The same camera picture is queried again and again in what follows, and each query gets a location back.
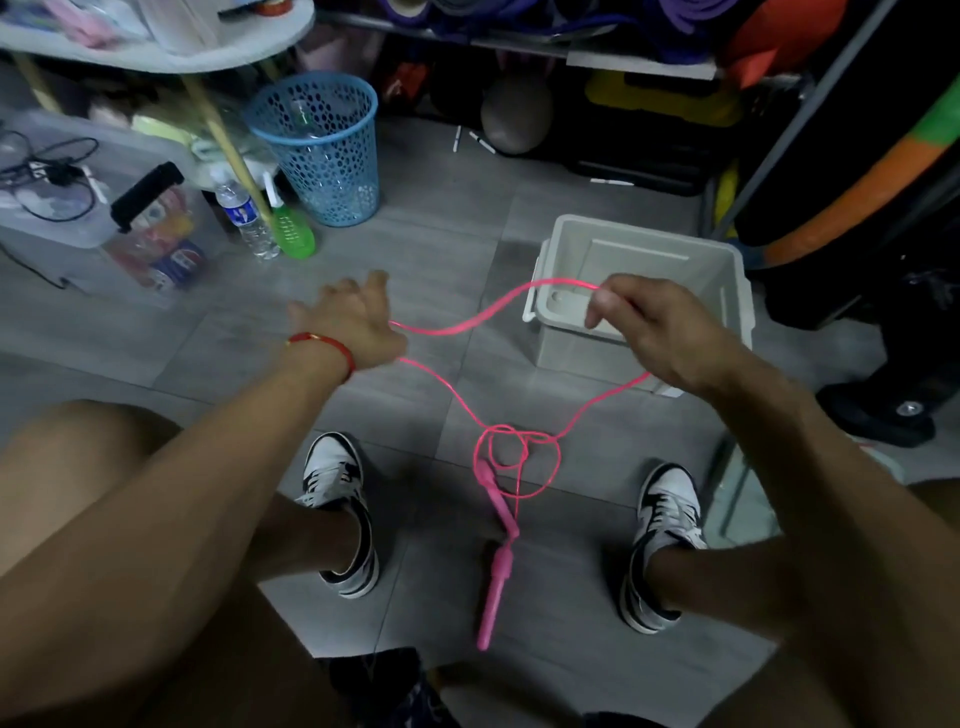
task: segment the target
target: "pink rope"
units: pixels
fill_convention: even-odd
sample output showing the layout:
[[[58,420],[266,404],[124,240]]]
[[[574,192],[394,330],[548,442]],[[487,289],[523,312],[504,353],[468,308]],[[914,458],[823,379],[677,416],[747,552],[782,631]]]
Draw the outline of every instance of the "pink rope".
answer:
[[[517,288],[512,290],[510,293],[508,293],[506,296],[503,296],[502,298],[497,300],[493,305],[489,306],[488,308],[485,308],[476,316],[473,316],[472,318],[469,318],[466,321],[464,321],[462,324],[457,324],[456,326],[452,326],[448,328],[431,329],[431,328],[407,327],[407,326],[404,326],[403,324],[397,323],[396,321],[392,321],[390,323],[397,328],[403,328],[404,330],[410,331],[411,333],[418,333],[424,336],[453,336],[454,334],[463,333],[464,331],[468,331],[472,328],[476,328],[480,326],[482,323],[484,323],[485,321],[488,321],[490,318],[496,315],[499,311],[503,310],[503,308],[510,301],[515,299],[521,293],[524,293],[536,286],[549,285],[549,284],[575,285],[581,288],[588,288],[591,291],[596,290],[599,287],[599,286],[593,285],[592,283],[587,283],[582,280],[576,280],[576,279],[531,280],[529,282],[524,283],[523,285],[518,286]],[[551,435],[548,432],[539,432],[537,430],[518,430],[512,425],[485,425],[483,421],[476,416],[473,410],[470,409],[469,405],[464,401],[464,398],[460,396],[457,390],[454,389],[453,385],[450,384],[450,382],[448,382],[442,376],[434,372],[432,369],[430,369],[430,367],[426,366],[425,364],[420,364],[418,361],[414,361],[413,359],[408,359],[406,357],[401,357],[397,361],[402,361],[406,364],[410,364],[411,366],[417,367],[418,369],[424,372],[427,372],[429,375],[434,376],[444,387],[450,390],[450,393],[460,403],[460,406],[462,406],[467,411],[467,414],[469,414],[470,417],[473,419],[473,421],[476,422],[477,425],[483,429],[483,432],[480,433],[480,437],[477,440],[476,446],[473,448],[473,475],[474,477],[477,478],[477,482],[480,482],[482,484],[481,475],[478,471],[478,463],[481,462],[481,452],[484,448],[484,443],[486,443],[486,446],[487,446],[487,460],[491,464],[491,466],[494,467],[495,470],[502,471],[502,472],[516,471],[515,491],[513,493],[503,494],[505,497],[510,497],[514,499],[514,518],[516,518],[519,515],[521,500],[538,496],[540,493],[542,493],[548,487],[550,487],[550,484],[553,482],[553,479],[557,476],[557,472],[560,470],[560,463],[563,459],[563,456],[561,454],[561,448],[560,448],[560,439],[562,437],[565,437],[567,434],[569,434],[570,430],[572,430],[573,426],[577,424],[577,421],[581,418],[581,416],[597,402],[601,402],[607,399],[608,397],[612,397],[613,395],[617,395],[620,392],[623,392],[626,389],[635,387],[641,381],[643,381],[648,376],[650,376],[649,372],[645,372],[641,376],[638,376],[636,379],[632,379],[631,381],[628,381],[626,384],[621,384],[620,386],[614,387],[608,392],[604,392],[602,395],[594,397],[592,400],[582,405],[580,409],[578,409],[574,413],[573,417],[570,419],[570,422],[566,424],[566,427],[564,427],[564,429],[562,429],[556,435]],[[520,457],[513,465],[497,462],[496,458],[493,457],[493,441],[495,440],[496,435],[512,435],[513,437],[516,437],[519,440]],[[553,446],[553,448],[557,452],[557,462],[553,466],[553,471],[550,473],[550,476],[546,479],[543,485],[541,485],[533,493],[521,494],[520,483],[523,479],[523,466],[526,465],[526,462],[530,457],[531,445]]]

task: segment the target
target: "shelf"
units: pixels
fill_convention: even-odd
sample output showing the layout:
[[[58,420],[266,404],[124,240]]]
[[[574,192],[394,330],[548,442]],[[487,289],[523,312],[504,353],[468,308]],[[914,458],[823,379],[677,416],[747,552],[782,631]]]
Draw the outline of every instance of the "shelf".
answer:
[[[378,10],[349,12],[317,8],[317,20],[333,25],[348,25],[353,28],[366,28],[383,33],[396,33],[401,36],[422,38],[424,40],[444,41],[428,28],[408,28],[396,25]],[[520,33],[500,32],[496,35],[477,37],[470,45],[479,48],[492,48],[501,51],[516,51],[535,56],[563,59],[569,65],[584,68],[603,68],[614,71],[646,73],[655,76],[671,76],[683,79],[710,80],[717,76],[717,66],[713,60],[691,65],[671,65],[660,63],[640,56],[632,56],[619,49],[604,47],[604,38],[593,37],[571,40],[569,42],[548,42],[545,37],[525,36]]]
[[[313,21],[313,0],[295,0],[294,8],[279,17],[249,14],[226,19],[221,26],[223,45],[194,56],[171,55],[155,42],[125,43],[114,50],[85,48],[59,33],[0,21],[0,49],[146,73],[207,73],[274,56],[304,37]]]

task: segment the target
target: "pink jump rope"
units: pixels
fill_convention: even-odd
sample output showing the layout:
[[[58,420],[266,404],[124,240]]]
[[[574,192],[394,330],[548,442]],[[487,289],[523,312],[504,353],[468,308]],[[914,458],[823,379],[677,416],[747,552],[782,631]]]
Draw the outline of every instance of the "pink jump rope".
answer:
[[[390,323],[397,328],[402,328],[406,331],[410,331],[411,333],[423,334],[424,336],[453,336],[454,334],[463,333],[471,328],[480,326],[483,322],[487,321],[496,313],[503,310],[507,303],[515,299],[521,293],[541,285],[575,285],[581,288],[588,288],[591,291],[595,291],[597,288],[599,288],[599,286],[593,285],[592,283],[586,283],[582,280],[575,279],[531,280],[523,285],[518,286],[506,296],[499,299],[496,303],[478,313],[476,316],[467,319],[462,324],[457,324],[456,326],[449,328],[430,329],[407,327],[403,324],[398,324],[396,321],[392,321]],[[597,402],[605,400],[607,397],[612,397],[613,395],[623,392],[625,389],[630,389],[631,387],[637,386],[641,381],[650,376],[650,373],[646,372],[643,375],[638,376],[636,379],[628,381],[626,384],[621,384],[619,387],[614,387],[609,392],[605,392],[598,397],[594,397],[574,413],[573,417],[570,419],[570,422],[566,424],[566,427],[564,427],[559,434],[551,435],[547,432],[537,432],[536,430],[518,430],[511,425],[484,425],[480,421],[480,418],[473,414],[473,410],[468,407],[464,399],[457,393],[457,390],[453,388],[453,385],[442,376],[434,372],[429,367],[420,364],[418,361],[414,361],[413,359],[401,357],[397,361],[411,364],[418,369],[422,369],[428,374],[436,377],[444,387],[453,393],[453,396],[457,399],[460,405],[467,410],[467,414],[471,416],[473,421],[483,428],[483,432],[480,433],[480,437],[477,440],[476,447],[473,448],[473,476],[476,477],[477,482],[483,486],[484,490],[487,492],[487,495],[490,496],[493,509],[500,517],[500,520],[503,522],[503,527],[507,531],[507,542],[498,548],[493,556],[490,587],[487,590],[487,603],[484,607],[483,618],[480,622],[480,631],[477,634],[477,648],[485,650],[490,646],[490,639],[493,634],[493,625],[496,622],[496,612],[500,606],[500,597],[503,595],[503,587],[506,584],[507,579],[510,578],[510,572],[514,566],[514,553],[512,551],[512,546],[514,541],[520,536],[520,529],[516,524],[516,519],[519,516],[520,501],[538,496],[550,486],[550,483],[553,482],[554,477],[557,475],[557,471],[560,469],[560,438],[564,437],[570,432],[571,429],[573,429],[573,426],[577,424],[577,421],[580,419],[581,415],[584,414],[584,412],[586,412]],[[514,463],[514,465],[503,465],[498,463],[493,457],[493,439],[496,435],[500,434],[513,435],[520,441],[520,457]],[[486,458],[481,456],[481,449],[484,445],[484,441],[487,442]],[[523,476],[523,466],[530,456],[530,446],[532,444],[552,445],[557,451],[557,464],[554,465],[553,472],[546,479],[546,482],[544,482],[543,485],[541,485],[536,491],[533,493],[521,494],[520,482]],[[495,471],[516,471],[515,490],[513,493],[506,493],[500,489],[500,487],[496,484]],[[510,512],[510,507],[507,505],[506,498],[512,498],[514,500],[513,513]]]

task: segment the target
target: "sneaker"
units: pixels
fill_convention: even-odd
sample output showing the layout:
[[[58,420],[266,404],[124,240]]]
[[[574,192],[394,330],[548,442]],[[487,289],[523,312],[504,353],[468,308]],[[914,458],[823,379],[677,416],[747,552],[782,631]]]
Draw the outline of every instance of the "sneaker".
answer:
[[[363,493],[363,463],[346,436],[326,432],[314,441],[303,468],[303,495],[297,503],[325,511],[348,511],[360,523],[360,546],[343,573],[321,571],[320,577],[344,599],[367,594],[380,578],[373,549],[372,525]]]
[[[707,547],[700,530],[700,500],[690,473],[674,463],[657,466],[640,489],[636,517],[639,530],[620,588],[620,616],[637,632],[655,635],[676,624],[681,613],[663,609],[643,577],[650,557],[665,546]]]

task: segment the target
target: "green bottle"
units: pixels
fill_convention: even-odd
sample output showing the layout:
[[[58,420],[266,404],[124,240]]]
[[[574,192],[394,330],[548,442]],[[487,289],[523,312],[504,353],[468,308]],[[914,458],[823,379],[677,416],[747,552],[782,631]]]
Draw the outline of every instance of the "green bottle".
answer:
[[[270,198],[270,207],[274,209],[274,238],[277,245],[290,257],[310,257],[317,250],[310,225],[302,215],[283,203],[270,172],[264,171],[263,186]]]

